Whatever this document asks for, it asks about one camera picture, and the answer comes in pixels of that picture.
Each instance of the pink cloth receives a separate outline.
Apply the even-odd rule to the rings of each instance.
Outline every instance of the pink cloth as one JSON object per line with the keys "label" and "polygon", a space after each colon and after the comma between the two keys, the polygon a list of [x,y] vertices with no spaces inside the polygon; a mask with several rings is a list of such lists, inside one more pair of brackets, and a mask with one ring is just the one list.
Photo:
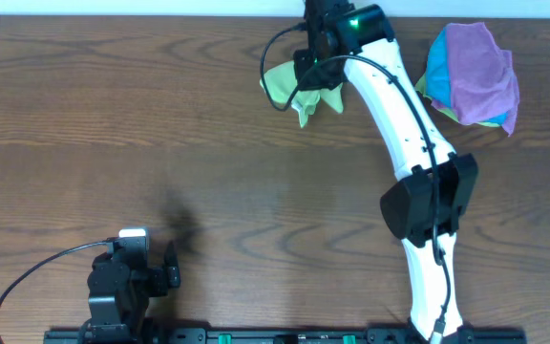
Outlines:
{"label": "pink cloth", "polygon": [[451,103],[461,124],[472,124],[503,113],[502,128],[515,129],[519,104],[513,54],[501,50],[484,23],[447,26],[447,58]]}

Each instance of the folded cloth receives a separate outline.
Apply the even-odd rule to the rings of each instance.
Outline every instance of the folded cloth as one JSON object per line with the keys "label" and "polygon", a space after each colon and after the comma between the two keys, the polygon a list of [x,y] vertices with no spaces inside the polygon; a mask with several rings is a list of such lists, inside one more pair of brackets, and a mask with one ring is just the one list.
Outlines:
{"label": "folded cloth", "polygon": [[[457,112],[460,111],[460,108],[462,110],[464,109],[465,102],[462,101],[460,106],[457,109],[452,108],[452,104],[453,104],[452,88],[454,87],[454,85],[452,82],[451,73],[453,73],[455,77],[458,77],[461,75],[462,76],[461,79],[463,79],[465,71],[461,71],[461,72],[457,71],[457,73],[450,72],[450,69],[452,68],[452,66],[449,61],[450,60],[449,54],[457,54],[456,47],[451,47],[450,43],[456,44],[457,47],[459,47],[460,44],[457,43],[455,40],[450,41],[449,35],[450,33],[453,33],[455,35],[456,32],[459,30],[459,28],[462,28],[462,30],[464,29],[467,30],[469,27],[471,28],[471,31],[479,31],[483,35],[484,34],[489,35],[489,37],[491,38],[491,41],[493,42],[493,38],[491,37],[491,34],[489,33],[489,31],[487,31],[487,28],[485,28],[485,25],[483,23],[477,23],[473,25],[461,25],[461,24],[448,25],[438,35],[433,45],[430,47],[426,73],[417,82],[415,89],[421,92],[424,95],[424,97],[430,98],[432,100],[432,106],[436,110],[440,111],[441,113],[454,119],[457,122],[461,122],[462,124],[466,124],[466,125],[472,124],[472,123],[478,123],[480,125],[486,125],[486,126],[502,126],[510,135],[512,134],[513,129],[515,127],[515,120],[517,118],[517,105],[512,106],[510,109],[507,109],[506,111],[503,111],[499,114],[495,114],[493,112],[485,112],[481,114],[484,116],[480,116],[478,118],[472,118],[472,114],[471,114],[470,117],[466,117],[464,120],[458,119]],[[468,35],[468,37],[456,36],[455,39],[463,40],[463,43],[468,43],[466,39],[472,39],[472,37],[473,37],[472,35]],[[474,42],[474,44],[479,45],[479,48],[475,49],[475,51],[480,50],[480,43]],[[510,52],[507,52],[507,51],[502,51],[502,55],[507,58],[507,61],[510,62],[510,63],[507,63],[507,65],[510,67],[510,71],[512,72],[512,55],[510,54]],[[454,61],[454,64],[456,64],[458,57],[453,56],[452,59]],[[474,63],[474,62],[468,63],[465,68],[474,68],[475,65],[477,65],[477,63]],[[478,70],[476,72],[478,74],[482,73],[481,70]],[[472,86],[473,85],[472,79],[468,81],[467,84],[470,84]],[[461,86],[456,84],[455,89],[458,90],[460,87],[463,87],[465,85],[466,84],[464,82],[461,83]],[[516,77],[514,77],[514,89],[515,89],[515,97],[517,98],[516,104],[518,104],[518,85],[517,85]]]}
{"label": "folded cloth", "polygon": [[[288,61],[264,74],[264,81],[268,85],[268,92],[273,101],[286,103],[296,87],[296,75],[294,74],[294,61]],[[292,99],[291,107],[298,112],[298,120],[301,128],[307,125],[309,115],[315,113],[315,107],[320,99],[323,99],[338,114],[343,113],[343,100],[341,99],[341,86],[333,90],[321,89],[316,91],[299,91]]]}
{"label": "folded cloth", "polygon": [[501,50],[484,23],[446,28],[451,108],[461,124],[506,113],[502,128],[513,134],[519,104],[513,54]]}

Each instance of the black wire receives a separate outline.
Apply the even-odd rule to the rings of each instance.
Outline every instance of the black wire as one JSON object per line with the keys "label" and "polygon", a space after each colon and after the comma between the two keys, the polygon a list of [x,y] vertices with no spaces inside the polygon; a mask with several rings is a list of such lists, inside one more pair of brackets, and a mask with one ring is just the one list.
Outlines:
{"label": "black wire", "polygon": [[266,46],[264,47],[263,55],[260,58],[260,80],[263,82],[264,92],[266,93],[266,97],[268,98],[268,101],[271,103],[271,106],[273,108],[275,108],[275,110],[277,110],[277,111],[285,111],[285,110],[287,110],[289,105],[285,108],[280,108],[279,106],[277,106],[277,104],[275,103],[275,101],[271,97],[271,93],[268,92],[268,88],[266,87],[266,81],[264,80],[264,59],[266,58],[266,52],[268,52],[268,48],[270,48],[271,44],[273,44],[273,42],[275,42],[275,40],[277,38],[279,38],[280,36],[282,36],[282,35],[284,35],[288,32],[302,31],[302,30],[305,29],[305,27],[306,27],[305,23],[299,23],[299,24],[296,24],[293,27],[287,28],[287,29],[275,34],[273,36],[273,38],[271,38],[271,40],[269,40],[268,43],[266,43]]}
{"label": "black wire", "polygon": [[449,308],[449,300],[451,299],[451,277],[449,276],[449,270],[447,269],[447,263],[445,262],[444,253],[441,255],[443,272],[445,273],[445,282],[447,283],[447,295],[445,296],[445,303],[443,303],[442,310],[440,311],[440,316],[438,317],[440,321],[445,321],[445,313],[447,313],[447,308]]}
{"label": "black wire", "polygon": [[[77,252],[81,249],[85,249],[85,248],[89,248],[89,247],[95,247],[95,246],[100,246],[100,245],[105,245],[107,244],[107,241],[100,241],[100,242],[95,242],[95,243],[90,243],[90,244],[85,244],[85,245],[82,245],[82,246],[78,246],[78,247],[74,247],[74,248],[69,248],[69,249],[66,249],[62,252],[59,252],[59,253],[56,253],[54,256],[50,257],[50,258],[47,258],[47,259],[44,259],[43,261],[37,263],[33,268],[31,269],[28,269],[27,272],[23,273],[22,276],[18,277],[12,284],[10,284],[10,286],[6,289],[6,291],[4,291],[4,293],[1,294],[0,296],[0,310],[1,310],[1,305],[4,303],[4,300],[6,299],[6,297],[8,296],[8,294],[16,287],[18,286],[18,284],[20,282],[22,282],[25,278],[27,278],[27,276],[29,276],[32,272],[34,272],[35,270],[41,268],[43,265],[45,265],[46,263],[50,263],[51,261],[53,261],[54,259],[56,258],[59,258],[59,257],[62,257],[64,255],[68,255],[70,253],[74,253],[74,252]],[[3,339],[1,338],[1,334],[0,334],[0,344],[4,344],[4,341]]]}
{"label": "black wire", "polygon": [[88,326],[91,325],[91,321],[93,321],[92,318],[84,321],[84,324],[80,326],[80,330],[77,332],[77,344],[84,344],[84,341],[86,340],[86,332],[88,331]]}

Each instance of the wood grain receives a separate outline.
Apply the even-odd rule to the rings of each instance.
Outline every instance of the wood grain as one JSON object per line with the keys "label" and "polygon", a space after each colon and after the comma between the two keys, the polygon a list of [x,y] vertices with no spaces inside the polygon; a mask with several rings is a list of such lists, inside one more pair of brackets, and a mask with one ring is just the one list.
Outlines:
{"label": "wood grain", "polygon": [[[320,107],[301,130],[258,85],[264,43],[296,21],[0,17],[0,293],[59,250],[149,226],[156,251],[180,246],[182,288],[150,310],[163,322],[405,321],[407,263],[378,208],[394,178],[364,103],[347,87],[344,115]],[[392,20],[412,80],[451,21]],[[550,343],[550,20],[486,22],[514,53],[515,134],[432,112],[480,166],[456,246],[457,301],[477,326],[522,326]],[[283,38],[269,65],[304,45]],[[22,283],[2,310],[6,341],[81,324],[97,254]]]}

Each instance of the black cable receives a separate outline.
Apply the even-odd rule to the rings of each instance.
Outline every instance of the black cable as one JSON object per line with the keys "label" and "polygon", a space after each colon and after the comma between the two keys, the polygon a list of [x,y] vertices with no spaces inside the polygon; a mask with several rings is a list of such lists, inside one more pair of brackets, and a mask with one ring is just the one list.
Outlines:
{"label": "black cable", "polygon": [[273,108],[275,108],[275,110],[277,110],[277,111],[285,111],[285,110],[287,110],[287,108],[289,106],[287,106],[286,108],[280,108],[279,106],[277,106],[277,104],[275,104],[275,101],[271,97],[271,93],[268,92],[268,88],[266,87],[266,81],[264,80],[264,59],[266,58],[266,52],[268,52],[268,48],[270,48],[271,44],[273,44],[273,42],[275,42],[275,40],[277,38],[279,38],[280,36],[282,36],[282,35],[284,35],[288,32],[306,30],[306,27],[307,27],[307,24],[298,23],[298,24],[294,25],[293,27],[287,28],[287,29],[275,34],[273,36],[273,38],[271,38],[271,40],[269,40],[268,43],[266,43],[266,46],[264,47],[263,55],[260,58],[260,80],[263,82],[264,92],[266,93],[266,97],[268,98],[268,101],[271,103],[271,106],[273,106]]}
{"label": "black cable", "polygon": [[91,325],[92,320],[92,318],[88,319],[84,321],[84,324],[82,324],[82,326],[80,326],[80,330],[77,332],[77,344],[84,344],[84,341],[86,340],[86,332],[88,331],[88,327],[89,325]]}
{"label": "black cable", "polygon": [[[4,291],[4,293],[1,294],[0,296],[0,310],[1,310],[1,305],[4,303],[4,300],[6,299],[6,297],[8,296],[8,294],[16,287],[18,286],[18,284],[20,282],[22,282],[25,278],[27,278],[27,276],[29,276],[32,272],[34,272],[35,270],[41,268],[43,265],[45,265],[46,263],[50,263],[51,261],[53,261],[54,259],[56,258],[59,258],[59,257],[62,257],[62,256],[65,256],[65,255],[68,255],[70,253],[74,253],[74,252],[77,252],[81,249],[85,249],[85,248],[89,248],[89,247],[95,247],[95,246],[101,246],[101,245],[106,245],[107,244],[107,241],[99,241],[99,242],[95,242],[95,243],[90,243],[90,244],[85,244],[85,245],[82,245],[82,246],[78,246],[78,247],[74,247],[74,248],[69,248],[69,249],[66,249],[62,252],[59,252],[59,253],[56,253],[54,256],[50,257],[50,258],[47,258],[47,259],[44,259],[43,261],[37,263],[33,268],[31,269],[28,269],[27,272],[23,273],[22,276],[18,277],[12,284],[10,284],[10,286],[6,289],[6,291]],[[4,341],[3,339],[1,338],[1,334],[0,334],[0,344],[4,344]]]}
{"label": "black cable", "polygon": [[445,303],[443,303],[442,311],[438,319],[445,321],[445,313],[447,313],[447,308],[449,307],[449,300],[451,299],[451,277],[449,276],[449,270],[447,269],[447,263],[445,262],[444,253],[440,257],[442,261],[443,272],[445,273],[445,282],[447,283],[447,295],[445,296]]}

